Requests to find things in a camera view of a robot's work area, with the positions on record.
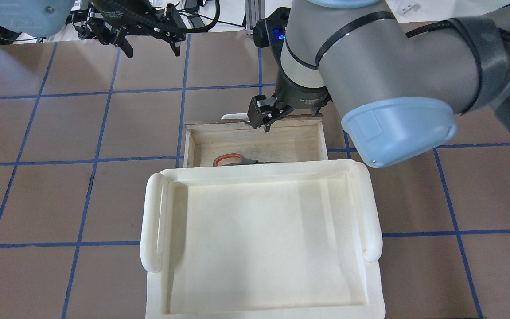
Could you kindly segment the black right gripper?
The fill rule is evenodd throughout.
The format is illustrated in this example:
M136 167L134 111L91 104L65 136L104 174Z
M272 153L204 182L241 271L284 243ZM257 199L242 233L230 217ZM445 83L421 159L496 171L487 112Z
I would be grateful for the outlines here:
M264 128L269 133L271 125L290 115L295 109L309 110L316 115L331 100L323 84L301 84L293 79L293 67L301 66L289 51L286 42L286 27L291 10L288 7L275 9L269 17L257 22L253 30L253 42L259 48L269 48L277 65L275 91L271 97L254 96L247 111L249 125L253 129Z

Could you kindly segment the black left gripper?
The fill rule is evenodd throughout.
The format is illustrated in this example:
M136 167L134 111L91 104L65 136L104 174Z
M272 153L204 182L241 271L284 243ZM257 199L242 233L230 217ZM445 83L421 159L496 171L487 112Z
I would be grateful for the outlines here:
M118 0L125 8L137 16L143 16L165 26L184 28L176 4L168 3L156 7L149 0ZM128 59L134 56L133 46L128 42L129 35L149 35L166 41L176 57L181 56L181 42L184 34L162 31L149 26L115 8L109 0L90 0L87 9L72 11L72 25L80 39L99 39L103 44L113 44L120 48Z

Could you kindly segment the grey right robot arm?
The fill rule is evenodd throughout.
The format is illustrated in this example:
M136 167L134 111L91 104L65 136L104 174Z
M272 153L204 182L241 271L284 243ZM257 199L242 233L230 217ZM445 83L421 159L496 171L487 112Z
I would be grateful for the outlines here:
M373 168L447 143L455 115L483 107L510 133L510 4L404 32L384 0L294 0L253 40L278 65L275 93L249 105L253 128L333 101Z

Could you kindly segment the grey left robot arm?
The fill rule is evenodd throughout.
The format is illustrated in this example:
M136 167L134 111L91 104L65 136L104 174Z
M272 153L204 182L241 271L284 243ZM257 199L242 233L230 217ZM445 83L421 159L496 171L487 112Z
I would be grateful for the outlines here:
M37 38L57 34L66 24L74 0L0 0L0 26ZM91 0L86 22L77 27L82 39L97 39L120 48L128 58L134 50L127 37L146 35L167 42L179 56L186 38L184 23L173 4L157 10L148 0Z

